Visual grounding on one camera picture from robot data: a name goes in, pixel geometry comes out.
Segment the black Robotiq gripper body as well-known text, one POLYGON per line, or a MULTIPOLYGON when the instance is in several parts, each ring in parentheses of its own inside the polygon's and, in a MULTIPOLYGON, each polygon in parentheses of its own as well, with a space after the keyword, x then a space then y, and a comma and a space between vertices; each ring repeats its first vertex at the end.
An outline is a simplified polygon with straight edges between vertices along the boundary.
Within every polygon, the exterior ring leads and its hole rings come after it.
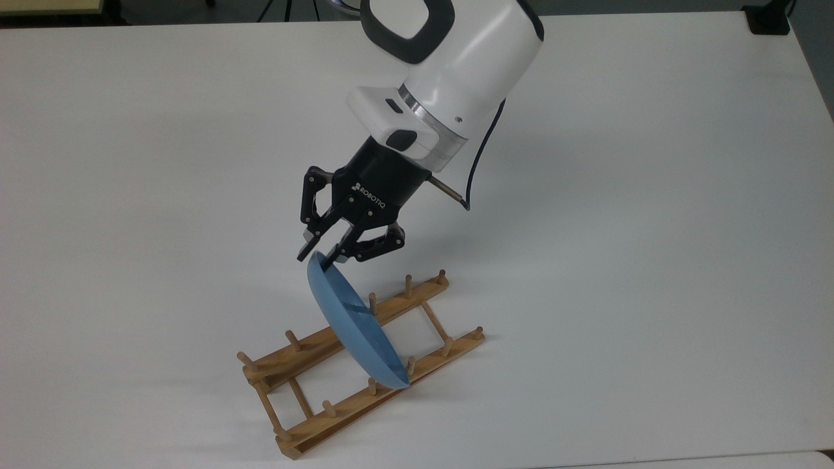
POLYGON ((399 152, 368 137, 355 155, 332 176, 332 211, 365 229, 391 225, 399 211, 431 175, 399 152))

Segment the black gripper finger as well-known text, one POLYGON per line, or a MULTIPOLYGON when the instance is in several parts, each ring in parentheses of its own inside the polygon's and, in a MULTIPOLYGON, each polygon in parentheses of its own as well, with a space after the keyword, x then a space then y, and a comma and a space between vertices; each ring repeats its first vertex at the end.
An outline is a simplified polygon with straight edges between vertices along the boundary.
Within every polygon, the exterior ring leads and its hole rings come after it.
POLYGON ((304 175, 300 221, 304 223, 305 244, 297 255, 303 261, 321 240, 322 235, 332 228, 347 211, 347 193, 334 183, 334 173, 326 172, 318 166, 311 166, 304 175), (332 185, 332 195, 336 197, 331 207, 321 216, 317 210, 317 193, 332 185))
POLYGON ((345 263, 349 259, 363 263, 405 246, 405 231, 396 221, 387 225, 381 236, 359 240, 360 235, 368 229, 369 227, 364 225, 352 226, 326 256, 325 267, 331 267, 334 263, 345 263))

